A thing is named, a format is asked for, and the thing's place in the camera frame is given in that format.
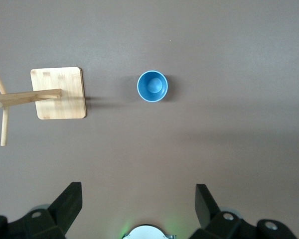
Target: wooden stand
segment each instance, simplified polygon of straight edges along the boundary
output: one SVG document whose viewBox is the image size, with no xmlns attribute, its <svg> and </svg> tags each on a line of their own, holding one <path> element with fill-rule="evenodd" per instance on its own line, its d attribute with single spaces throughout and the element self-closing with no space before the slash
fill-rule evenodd
<svg viewBox="0 0 299 239">
<path fill-rule="evenodd" d="M 86 116 L 82 72 L 78 67 L 31 70 L 31 92 L 7 94 L 0 78 L 3 108 L 1 146 L 6 146 L 9 107 L 35 102 L 37 115 L 47 119 L 82 119 Z"/>
</svg>

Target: white round part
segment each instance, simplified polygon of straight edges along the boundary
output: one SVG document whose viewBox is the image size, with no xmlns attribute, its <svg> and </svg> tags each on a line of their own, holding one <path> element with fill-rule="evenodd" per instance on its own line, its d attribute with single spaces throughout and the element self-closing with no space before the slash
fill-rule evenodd
<svg viewBox="0 0 299 239">
<path fill-rule="evenodd" d="M 123 239 L 166 239 L 164 233 L 152 226 L 139 226 Z"/>
</svg>

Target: cup rim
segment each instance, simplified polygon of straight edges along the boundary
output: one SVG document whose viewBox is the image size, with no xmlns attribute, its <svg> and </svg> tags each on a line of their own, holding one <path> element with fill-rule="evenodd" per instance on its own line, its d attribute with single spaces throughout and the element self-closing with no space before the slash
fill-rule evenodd
<svg viewBox="0 0 299 239">
<path fill-rule="evenodd" d="M 147 74 L 147 73 L 150 73 L 150 72 L 155 72 L 155 73 L 160 74 L 160 75 L 163 77 L 163 79 L 165 80 L 165 82 L 166 82 L 166 91 L 165 91 L 165 93 L 164 93 L 159 99 L 157 99 L 157 100 L 155 100 L 155 101 L 150 101 L 150 100 L 145 99 L 145 98 L 141 95 L 140 90 L 139 90 L 139 83 L 140 83 L 141 78 L 143 77 L 143 75 L 145 75 L 145 74 Z M 139 77 L 138 84 L 137 84 L 137 89 L 138 89 L 138 93 L 139 93 L 140 97 L 141 97 L 143 100 L 145 100 L 145 101 L 147 101 L 147 102 L 157 102 L 157 101 L 162 100 L 162 99 L 165 97 L 165 95 L 167 94 L 167 91 L 168 91 L 168 81 L 167 81 L 165 75 L 162 74 L 161 72 L 156 71 L 156 70 L 149 70 L 149 71 L 146 71 L 146 72 L 144 72 L 143 74 L 141 74 L 141 76 Z"/>
</svg>

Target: square wooden base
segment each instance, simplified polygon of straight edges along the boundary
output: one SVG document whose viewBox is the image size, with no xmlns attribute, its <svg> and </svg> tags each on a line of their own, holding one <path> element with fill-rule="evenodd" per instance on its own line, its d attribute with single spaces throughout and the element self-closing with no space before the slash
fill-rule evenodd
<svg viewBox="0 0 299 239">
<path fill-rule="evenodd" d="M 61 89 L 62 96 L 35 102 L 38 117 L 49 119 L 82 119 L 86 116 L 81 69 L 78 67 L 31 70 L 34 91 Z"/>
</svg>

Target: metal screw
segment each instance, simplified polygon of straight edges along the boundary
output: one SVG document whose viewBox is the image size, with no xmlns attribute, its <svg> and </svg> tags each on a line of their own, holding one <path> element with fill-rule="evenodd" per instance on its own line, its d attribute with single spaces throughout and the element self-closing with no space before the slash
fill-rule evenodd
<svg viewBox="0 0 299 239">
<path fill-rule="evenodd" d="M 278 227 L 276 224 L 272 223 L 272 222 L 266 222 L 265 223 L 265 226 L 268 228 L 268 229 L 271 229 L 271 230 L 277 230 Z"/>
<path fill-rule="evenodd" d="M 38 218 L 38 217 L 40 217 L 41 216 L 41 212 L 35 212 L 35 213 L 33 213 L 32 214 L 32 218 Z"/>
<path fill-rule="evenodd" d="M 225 213 L 225 214 L 223 215 L 223 217 L 224 217 L 224 219 L 229 220 L 229 221 L 234 220 L 234 216 L 231 215 L 230 213 Z"/>
</svg>

